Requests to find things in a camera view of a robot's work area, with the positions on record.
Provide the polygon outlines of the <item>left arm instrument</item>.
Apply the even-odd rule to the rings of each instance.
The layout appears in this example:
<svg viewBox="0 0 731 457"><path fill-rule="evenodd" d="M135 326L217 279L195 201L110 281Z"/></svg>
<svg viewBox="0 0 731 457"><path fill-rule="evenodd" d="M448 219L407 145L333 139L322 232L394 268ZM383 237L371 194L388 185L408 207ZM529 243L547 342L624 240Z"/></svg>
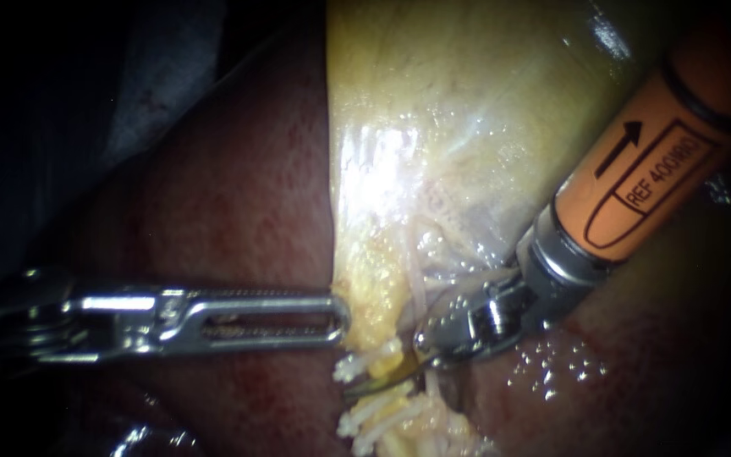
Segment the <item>left arm instrument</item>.
<svg viewBox="0 0 731 457"><path fill-rule="evenodd" d="M159 287L80 281L65 271L0 277L0 366L89 365L178 354Z"/></svg>

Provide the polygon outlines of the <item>right arm instrument jaw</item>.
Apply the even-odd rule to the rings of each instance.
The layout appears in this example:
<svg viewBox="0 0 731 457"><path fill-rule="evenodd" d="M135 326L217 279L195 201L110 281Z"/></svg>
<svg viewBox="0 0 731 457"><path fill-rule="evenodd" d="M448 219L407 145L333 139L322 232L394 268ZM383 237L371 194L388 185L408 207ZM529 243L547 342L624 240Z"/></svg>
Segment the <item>right arm instrument jaw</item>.
<svg viewBox="0 0 731 457"><path fill-rule="evenodd" d="M426 369L439 367L441 362L440 356L423 355L416 352L406 353L399 366L388 374L346 387L343 390L343 399L356 400L369 395L379 394L417 377Z"/></svg>

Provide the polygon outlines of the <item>right arm instrument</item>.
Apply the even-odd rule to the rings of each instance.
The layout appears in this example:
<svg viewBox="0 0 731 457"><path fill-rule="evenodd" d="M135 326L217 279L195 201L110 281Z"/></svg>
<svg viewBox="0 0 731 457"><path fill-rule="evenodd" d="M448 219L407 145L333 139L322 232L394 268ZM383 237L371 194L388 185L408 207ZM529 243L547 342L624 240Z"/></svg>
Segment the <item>right arm instrument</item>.
<svg viewBox="0 0 731 457"><path fill-rule="evenodd" d="M611 269L570 238L548 204L511 265L457 278L433 301L413 340L421 367L449 369L513 349L565 318Z"/></svg>

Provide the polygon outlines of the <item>left arm instrument jaw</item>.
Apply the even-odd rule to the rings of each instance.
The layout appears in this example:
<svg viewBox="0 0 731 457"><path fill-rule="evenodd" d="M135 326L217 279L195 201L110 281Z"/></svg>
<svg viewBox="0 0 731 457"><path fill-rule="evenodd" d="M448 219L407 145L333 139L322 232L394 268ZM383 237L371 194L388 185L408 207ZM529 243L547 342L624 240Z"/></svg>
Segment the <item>left arm instrument jaw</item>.
<svg viewBox="0 0 731 457"><path fill-rule="evenodd" d="M192 289L160 318L163 355L326 349L351 327L348 306L329 292Z"/></svg>

